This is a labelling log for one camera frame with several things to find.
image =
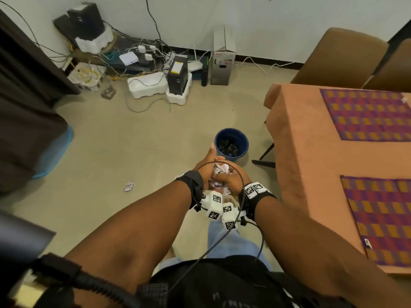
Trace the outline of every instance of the orange tablecloth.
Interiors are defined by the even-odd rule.
[[[345,238],[365,254],[340,175],[411,178],[411,142],[341,140],[319,87],[281,84],[267,116],[275,144],[278,182],[285,203]],[[404,94],[411,103],[411,95]],[[386,273],[411,268],[380,266]]]

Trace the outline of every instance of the forearm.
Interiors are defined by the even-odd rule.
[[[311,289],[344,297],[358,308],[409,307],[395,282],[330,229],[272,197],[255,221],[284,271]]]
[[[66,257],[134,292],[172,246],[190,203],[188,186],[173,181],[113,215]]]

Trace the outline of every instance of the hand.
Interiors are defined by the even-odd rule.
[[[252,181],[242,167],[228,160],[225,160],[224,162],[226,162],[230,166],[230,172],[232,172],[232,174],[216,174],[211,176],[211,178],[215,181],[226,183],[227,187],[230,188],[231,192],[234,195],[239,195],[239,193],[243,189],[243,182],[241,181],[241,177],[237,171],[239,171],[241,176],[243,177],[244,185],[247,185]]]
[[[204,190],[207,190],[209,187],[208,181],[210,180],[214,169],[213,163],[209,163],[207,165],[204,164],[206,164],[207,162],[218,162],[225,159],[226,158],[223,156],[216,156],[215,146],[214,144],[211,144],[210,149],[208,150],[208,153],[205,156],[205,158],[198,162],[197,165],[194,167],[193,170],[198,171],[201,177],[203,178]]]

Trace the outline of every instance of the cardboard box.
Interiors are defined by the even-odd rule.
[[[235,61],[235,42],[228,27],[214,30],[214,50],[211,64],[211,84],[229,85]]]

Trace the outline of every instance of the placemat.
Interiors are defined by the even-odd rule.
[[[368,258],[411,267],[411,179],[341,176],[341,182]]]
[[[342,140],[411,141],[411,109],[394,92],[320,89]]]

